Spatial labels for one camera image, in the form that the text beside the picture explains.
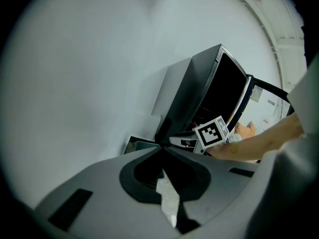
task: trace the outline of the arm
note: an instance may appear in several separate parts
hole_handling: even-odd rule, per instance
[[[262,159],[265,152],[279,149],[286,141],[299,137],[303,132],[296,113],[293,113],[260,135],[240,142],[217,145],[206,152],[219,159]]]

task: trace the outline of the white ceiling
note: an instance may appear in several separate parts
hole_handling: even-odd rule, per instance
[[[306,73],[303,20],[291,0],[242,0],[258,19],[274,51],[282,88],[290,92]]]

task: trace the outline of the black stripe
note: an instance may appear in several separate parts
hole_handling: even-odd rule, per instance
[[[49,222],[67,231],[92,194],[92,191],[78,189],[49,218]]]
[[[253,171],[248,171],[248,170],[244,170],[244,169],[240,169],[236,167],[233,167],[232,169],[230,169],[229,172],[244,175],[247,177],[253,177],[254,175]]]

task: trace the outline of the black rectangular slot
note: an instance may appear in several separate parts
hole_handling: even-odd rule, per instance
[[[181,145],[195,148],[197,140],[181,140],[180,143]]]
[[[177,145],[174,145],[174,148],[177,148],[177,149],[183,149],[183,150],[186,150],[186,151],[189,151],[189,152],[194,152],[195,148],[193,147],[180,147],[180,146],[177,146]]]
[[[248,170],[244,170],[244,169],[240,169],[240,168],[236,168],[236,167],[231,168],[229,170],[229,172],[240,174],[240,175],[250,177],[250,178],[253,177],[253,175],[254,175],[253,171],[248,171]]]
[[[49,218],[49,222],[67,231],[92,194],[92,191],[78,189]]]

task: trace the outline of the gray panel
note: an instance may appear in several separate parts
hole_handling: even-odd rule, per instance
[[[35,209],[50,217],[78,188],[93,192],[69,232],[80,238],[171,238],[179,235],[160,205],[142,204],[122,188],[122,167],[155,148],[144,149],[95,163],[51,192]]]

